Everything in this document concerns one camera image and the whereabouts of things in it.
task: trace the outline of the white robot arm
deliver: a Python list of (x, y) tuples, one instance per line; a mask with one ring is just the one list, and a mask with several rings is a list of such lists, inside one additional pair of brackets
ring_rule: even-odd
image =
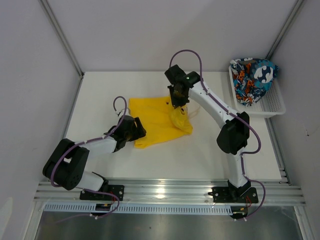
[(117, 115), (118, 125), (104, 133), (103, 137), (81, 143), (75, 143), (67, 138), (62, 139), (45, 164), (42, 174), (53, 179), (55, 187), (105, 192), (108, 180), (94, 172), (85, 171), (87, 161), (102, 154), (117, 152), (126, 145), (126, 142), (146, 135), (140, 119), (130, 116), (127, 109), (123, 109)]
[(165, 75), (169, 82), (171, 103), (174, 107), (182, 107), (189, 102), (189, 98), (202, 106), (216, 121), (221, 131), (217, 137), (217, 144), (227, 154), (229, 167), (227, 194), (212, 193), (214, 202), (238, 202), (243, 194), (256, 191), (251, 182), (244, 176), (242, 170), (242, 152), (245, 152), (249, 138), (249, 116), (247, 113), (237, 113), (209, 89), (201, 77), (192, 71), (186, 74), (178, 65), (171, 66)]

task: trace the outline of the purple cable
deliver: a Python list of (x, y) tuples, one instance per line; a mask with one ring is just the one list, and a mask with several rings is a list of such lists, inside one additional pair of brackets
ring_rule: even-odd
[(54, 178), (55, 178), (55, 174), (56, 174), (56, 171), (57, 171), (57, 168), (59, 166), (59, 164), (65, 159), (65, 157), (68, 155), (68, 153), (70, 153), (73, 149), (75, 149), (76, 147), (78, 146), (81, 146), (85, 143), (92, 143), (92, 142), (95, 142), (95, 141), (98, 141), (98, 140), (102, 140), (102, 139), (106, 139), (107, 137), (109, 137), (111, 134), (113, 134), (115, 132), (115, 130), (117, 130), (117, 128), (120, 126), (120, 124), (122, 123), (122, 121), (124, 120), (124, 117), (126, 115), (126, 112), (127, 112), (127, 101), (126, 99), (123, 97), (123, 96), (117, 96), (114, 101), (113, 101), (113, 108), (114, 110), (116, 111), (116, 108), (115, 108), (115, 102), (117, 99), (123, 99), (124, 101), (124, 113), (120, 119), (120, 121), (118, 122), (117, 126), (115, 126), (105, 137), (96, 137), (96, 138), (92, 138), (92, 139), (89, 139), (87, 141), (82, 141), (82, 142), (79, 142), (75, 145), (73, 145), (72, 147), (70, 147), (61, 157), (60, 159), (58, 160), (58, 162), (54, 165), (54, 168), (52, 170), (52, 173), (51, 173), (51, 177), (50, 177), (50, 182), (51, 182), (51, 185), (55, 188), (59, 188), (60, 185), (58, 184), (55, 184), (55, 181), (54, 181)]
[[(101, 216), (92, 215), (93, 217), (97, 217), (97, 219), (104, 218), (104, 217), (112, 214), (114, 211), (116, 211), (116, 210), (119, 208), (120, 200), (119, 200), (119, 198), (118, 198), (116, 195), (114, 195), (114, 194), (112, 194), (112, 193), (108, 193), (108, 192), (102, 192), (102, 191), (92, 191), (92, 190), (89, 190), (89, 189), (84, 189), (84, 190), (87, 191), (87, 192), (94, 193), (94, 194), (108, 195), (108, 196), (114, 197), (114, 198), (116, 199), (116, 201), (117, 201), (116, 207), (115, 207), (113, 210), (111, 210), (111, 211), (109, 211), (109, 212), (107, 212), (106, 214), (103, 214), (103, 215), (101, 215)], [(56, 221), (55, 224), (59, 224), (59, 223), (62, 223), (62, 222), (64, 222), (64, 221), (67, 221), (67, 220), (69, 220), (69, 219), (73, 219), (73, 218), (77, 218), (77, 217), (82, 217), (82, 216), (88, 217), (88, 216), (90, 216), (90, 215), (85, 214), (85, 213), (81, 213), (81, 214), (69, 216), (69, 217), (66, 217), (66, 218), (64, 218), (64, 219), (61, 219), (61, 220), (59, 220), (59, 221)]]
[[(106, 136), (104, 136), (104, 137), (92, 138), (92, 139), (89, 139), (89, 140), (87, 140), (87, 141), (79, 142), (79, 143), (73, 145), (72, 147), (70, 147), (70, 148), (60, 157), (60, 159), (58, 160), (58, 162), (54, 165), (54, 168), (53, 168), (53, 170), (52, 170), (51, 177), (50, 177), (50, 182), (51, 182), (51, 185), (52, 185), (53, 187), (55, 187), (55, 188), (61, 187), (60, 185), (55, 184), (54, 178), (55, 178), (55, 174), (56, 174), (56, 171), (57, 171), (57, 168), (58, 168), (59, 164), (65, 159), (65, 157), (68, 155), (68, 153), (70, 153), (70, 152), (71, 152), (73, 149), (75, 149), (76, 147), (81, 146), (81, 145), (83, 145), (83, 144), (85, 144), (85, 143), (92, 143), (92, 142), (95, 142), (95, 141), (98, 141), (98, 140), (102, 140), (102, 139), (108, 138), (108, 137), (109, 137), (111, 134), (113, 134), (113, 133), (115, 132), (115, 130), (117, 130), (117, 128), (120, 126), (120, 124), (121, 124), (122, 121), (124, 120), (125, 115), (126, 115), (126, 112), (127, 112), (127, 101), (126, 101), (126, 99), (125, 99), (123, 96), (117, 96), (117, 97), (113, 100), (113, 108), (114, 108), (115, 111), (117, 111), (117, 109), (116, 109), (116, 107), (115, 107), (115, 103), (116, 103), (116, 100), (117, 100), (117, 99), (123, 99), (123, 101), (124, 101), (124, 112), (123, 112), (123, 115), (122, 115), (120, 121), (118, 122), (118, 124), (117, 124)], [(118, 209), (118, 207), (119, 207), (119, 205), (120, 205), (120, 200), (119, 200), (119, 198), (118, 198), (116, 195), (114, 195), (114, 194), (111, 194), (111, 193), (108, 193), (108, 192), (102, 192), (102, 191), (93, 191), (93, 190), (89, 190), (89, 189), (84, 189), (84, 190), (87, 191), (87, 192), (95, 193), (95, 194), (103, 194), (103, 195), (112, 196), (112, 197), (114, 197), (114, 198), (117, 200), (117, 205), (116, 205), (116, 207), (115, 207), (112, 211), (110, 211), (110, 212), (108, 212), (108, 213), (106, 213), (106, 214), (104, 214), (104, 215), (102, 215), (102, 216), (99, 216), (99, 217), (98, 217), (99, 219), (100, 219), (100, 218), (103, 218), (103, 217), (105, 217), (105, 216), (108, 216), (108, 215), (110, 215), (110, 214), (112, 214), (114, 211), (116, 211), (116, 210)], [(62, 220), (57, 221), (56, 223), (61, 223), (61, 222), (64, 222), (64, 221), (66, 221), (66, 220), (69, 220), (69, 219), (72, 219), (72, 218), (75, 218), (75, 217), (80, 217), (80, 216), (87, 216), (87, 214), (78, 214), (78, 215), (74, 215), (74, 216), (71, 216), (71, 217), (67, 217), (67, 218), (65, 218), (65, 219), (62, 219)]]
[(236, 114), (233, 114), (232, 112), (229, 112), (229, 110), (228, 110), (225, 106), (223, 106), (223, 105), (221, 104), (221, 102), (219, 102), (210, 92), (208, 92), (208, 89), (206, 88), (206, 86), (205, 86), (205, 84), (204, 84), (204, 79), (203, 79), (203, 77), (202, 77), (202, 72), (203, 72), (203, 70), (202, 70), (202, 61), (201, 61), (200, 55), (199, 55), (197, 52), (195, 52), (195, 51), (193, 51), (193, 50), (190, 50), (190, 49), (183, 49), (183, 50), (177, 51), (177, 52), (172, 56), (172, 58), (171, 58), (171, 60), (170, 60), (169, 67), (171, 67), (172, 62), (173, 62), (175, 56), (178, 55), (179, 53), (182, 53), (182, 52), (190, 52), (190, 53), (193, 53), (193, 54), (195, 54), (195, 55), (197, 56), (197, 58), (199, 59), (199, 65), (200, 65), (200, 82), (201, 82), (201, 85), (202, 85), (203, 90), (204, 90), (204, 91), (208, 94), (208, 96), (209, 96), (216, 104), (218, 104), (227, 114), (230, 114), (230, 116), (234, 117), (235, 119), (239, 120), (239, 121), (242, 122), (244, 125), (246, 125), (246, 126), (253, 132), (253, 134), (255, 135), (255, 137), (256, 137), (256, 139), (257, 139), (257, 141), (258, 141), (258, 148), (257, 148), (257, 150), (255, 150), (255, 151), (244, 151), (244, 152), (242, 152), (242, 153), (240, 154), (240, 157), (241, 157), (241, 169), (242, 169), (242, 174), (243, 174), (243, 176), (245, 177), (245, 179), (247, 179), (247, 180), (250, 181), (250, 182), (255, 182), (255, 183), (260, 184), (260, 185), (262, 186), (262, 189), (263, 189), (263, 197), (262, 197), (262, 201), (261, 201), (260, 205), (257, 207), (257, 209), (256, 209), (254, 212), (252, 212), (250, 215), (247, 216), (247, 218), (248, 218), (248, 217), (252, 216), (254, 213), (256, 213), (256, 212), (262, 207), (262, 205), (264, 204), (264, 201), (265, 201), (265, 199), (266, 199), (266, 188), (265, 188), (265, 186), (264, 186), (264, 184), (263, 184), (262, 182), (260, 182), (260, 181), (258, 181), (258, 180), (252, 180), (252, 179), (250, 179), (250, 178), (248, 178), (248, 177), (246, 176), (243, 155), (244, 155), (244, 154), (256, 154), (256, 153), (258, 153), (258, 152), (261, 150), (261, 139), (260, 139), (259, 135), (257, 134), (257, 132), (252, 128), (252, 126), (250, 126), (246, 121), (244, 121), (242, 118), (238, 117)]

